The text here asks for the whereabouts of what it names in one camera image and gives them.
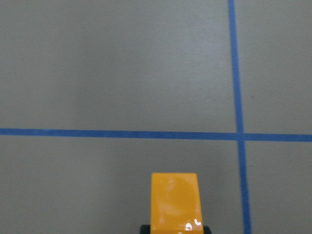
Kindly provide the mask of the orange trapezoid block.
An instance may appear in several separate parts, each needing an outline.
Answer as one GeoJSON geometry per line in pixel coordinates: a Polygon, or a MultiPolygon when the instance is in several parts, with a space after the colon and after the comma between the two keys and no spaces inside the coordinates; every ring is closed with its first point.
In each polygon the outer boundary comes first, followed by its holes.
{"type": "Polygon", "coordinates": [[[150,233],[204,233],[197,174],[152,174],[150,233]]]}

